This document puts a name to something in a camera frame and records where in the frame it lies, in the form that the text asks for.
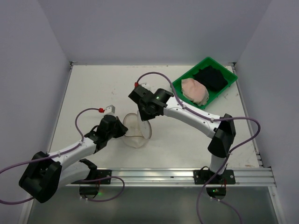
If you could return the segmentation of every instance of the green plastic bin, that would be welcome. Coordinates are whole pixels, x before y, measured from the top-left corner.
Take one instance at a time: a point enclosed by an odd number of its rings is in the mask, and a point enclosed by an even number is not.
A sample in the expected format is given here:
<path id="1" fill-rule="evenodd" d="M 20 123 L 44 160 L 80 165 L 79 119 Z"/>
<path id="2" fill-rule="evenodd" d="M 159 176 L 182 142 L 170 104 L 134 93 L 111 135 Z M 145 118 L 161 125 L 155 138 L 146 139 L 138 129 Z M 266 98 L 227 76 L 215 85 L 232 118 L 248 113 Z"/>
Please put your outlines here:
<path id="1" fill-rule="evenodd" d="M 208 92 L 209 92 L 209 100 L 207 101 L 207 103 L 205 105 L 202 106 L 198 106 L 197 104 L 194 104 L 192 101 L 188 100 L 186 97 L 184 97 L 183 93 L 182 93 L 182 79 L 187 79 L 187 78 L 193 78 L 193 75 L 195 75 L 196 73 L 198 73 L 198 71 L 200 69 L 204 69 L 205 67 L 211 65 L 213 68 L 218 69 L 221 71 L 223 77 L 227 80 L 228 84 L 220 91 L 211 91 L 207 88 Z M 224 68 L 221 64 L 219 64 L 218 62 L 216 62 L 214 59 L 210 58 L 210 57 L 206 57 L 204 60 L 202 60 L 201 62 L 199 62 L 197 65 L 195 65 L 193 68 L 191 68 L 189 71 L 187 71 L 185 74 L 183 74 L 180 78 L 178 78 L 177 80 L 175 80 L 172 84 L 174 86 L 174 88 L 176 89 L 177 95 L 178 97 L 187 102 L 188 104 L 195 106 L 199 109 L 204 110 L 206 108 L 206 106 L 208 106 L 216 97 L 218 97 L 226 88 L 230 87 L 230 85 L 237 80 L 237 76 L 230 72 L 229 70 L 227 70 L 226 68 Z"/>

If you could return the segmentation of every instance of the folded cloth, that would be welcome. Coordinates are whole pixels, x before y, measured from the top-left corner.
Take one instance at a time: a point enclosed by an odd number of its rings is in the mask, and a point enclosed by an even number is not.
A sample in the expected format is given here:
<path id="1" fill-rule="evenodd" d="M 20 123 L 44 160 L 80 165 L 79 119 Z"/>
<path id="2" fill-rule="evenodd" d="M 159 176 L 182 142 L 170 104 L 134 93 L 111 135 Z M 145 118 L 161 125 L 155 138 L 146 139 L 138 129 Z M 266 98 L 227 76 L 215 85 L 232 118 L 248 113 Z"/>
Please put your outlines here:
<path id="1" fill-rule="evenodd" d="M 193 78 L 182 79 L 183 95 L 198 105 L 205 105 L 209 99 L 209 92 L 206 87 Z"/>
<path id="2" fill-rule="evenodd" d="M 212 91 L 220 91 L 228 84 L 220 70 L 214 69 L 211 65 L 200 69 L 193 77 Z"/>

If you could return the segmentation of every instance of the table surface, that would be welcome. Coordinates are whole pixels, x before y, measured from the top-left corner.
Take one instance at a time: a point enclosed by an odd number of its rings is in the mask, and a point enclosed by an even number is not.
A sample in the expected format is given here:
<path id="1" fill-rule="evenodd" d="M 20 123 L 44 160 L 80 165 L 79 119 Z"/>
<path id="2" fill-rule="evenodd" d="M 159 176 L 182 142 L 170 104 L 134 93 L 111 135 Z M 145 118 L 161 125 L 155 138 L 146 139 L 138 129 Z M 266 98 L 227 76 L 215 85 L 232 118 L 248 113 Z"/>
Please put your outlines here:
<path id="1" fill-rule="evenodd" d="M 76 115 L 85 108 L 114 105 L 115 115 L 122 121 L 128 113 L 136 113 L 136 104 L 128 98 L 137 78 L 149 71 L 164 73 L 174 81 L 193 66 L 118 66 L 75 65 L 67 87 L 59 115 L 51 152 L 63 149 L 79 140 L 75 129 Z M 170 90 L 167 81 L 158 75 L 144 77 L 152 91 L 158 88 Z M 223 116 L 225 113 L 244 116 L 244 110 L 236 83 L 227 88 L 211 102 L 205 111 Z M 88 111 L 79 118 L 78 125 L 87 133 L 98 125 L 102 114 Z M 98 153 L 87 157 L 99 168 L 200 168 L 210 164 L 211 154 L 207 150 L 211 139 L 185 123 L 168 118 L 150 120 L 152 137 L 142 148 L 126 146 L 122 139 L 112 139 Z M 250 137 L 245 120 L 236 120 L 234 145 Z M 259 167 L 253 142 L 235 150 L 228 167 Z"/>

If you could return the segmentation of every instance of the pink cloth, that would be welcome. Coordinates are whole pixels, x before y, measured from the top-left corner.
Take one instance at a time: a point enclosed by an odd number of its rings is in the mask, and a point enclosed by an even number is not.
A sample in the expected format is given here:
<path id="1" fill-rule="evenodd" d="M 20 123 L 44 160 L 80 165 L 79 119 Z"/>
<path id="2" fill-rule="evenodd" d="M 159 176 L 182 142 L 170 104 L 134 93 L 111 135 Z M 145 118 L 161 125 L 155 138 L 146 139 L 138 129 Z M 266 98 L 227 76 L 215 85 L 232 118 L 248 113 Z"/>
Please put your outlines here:
<path id="1" fill-rule="evenodd" d="M 205 105 L 209 99 L 206 87 L 193 78 L 182 80 L 182 92 L 187 99 L 198 105 Z"/>

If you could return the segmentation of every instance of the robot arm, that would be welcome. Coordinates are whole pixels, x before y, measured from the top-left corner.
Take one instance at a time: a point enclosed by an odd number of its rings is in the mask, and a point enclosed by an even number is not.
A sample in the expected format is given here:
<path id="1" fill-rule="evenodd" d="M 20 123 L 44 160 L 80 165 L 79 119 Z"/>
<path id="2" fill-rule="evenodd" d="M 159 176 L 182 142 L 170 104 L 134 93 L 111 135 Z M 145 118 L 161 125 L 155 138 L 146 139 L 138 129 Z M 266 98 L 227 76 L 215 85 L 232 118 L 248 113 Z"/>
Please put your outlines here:
<path id="1" fill-rule="evenodd" d="M 114 116 L 115 107 L 109 106 L 104 111 L 104 117 L 98 126 L 87 133 L 83 141 L 78 141 L 58 152 L 45 154 L 36 153 L 32 160 L 41 161 L 30 163 L 22 175 L 19 186 L 30 193 L 40 203 L 48 201 L 58 187 L 77 180 L 96 179 L 97 167 L 86 159 L 86 156 L 97 153 L 107 145 L 112 138 L 119 138 L 127 132 L 127 128 Z M 79 147 L 64 154 L 80 144 Z"/>
<path id="2" fill-rule="evenodd" d="M 233 120 L 214 121 L 214 119 L 219 119 L 220 116 L 207 113 L 192 105 L 188 105 L 190 109 L 212 120 L 206 120 L 196 116 L 186 110 L 184 106 L 178 104 L 173 94 L 164 89 L 158 89 L 155 93 L 152 93 L 143 86 L 137 85 L 130 93 L 129 98 L 137 104 L 142 121 L 153 119 L 159 115 L 165 115 L 181 120 L 211 138 L 212 141 L 208 146 L 208 150 L 212 154 L 211 164 L 209 166 L 209 170 L 212 173 L 215 173 L 224 163 L 236 134 Z M 224 170 L 225 167 L 223 167 L 218 174 L 221 175 Z"/>

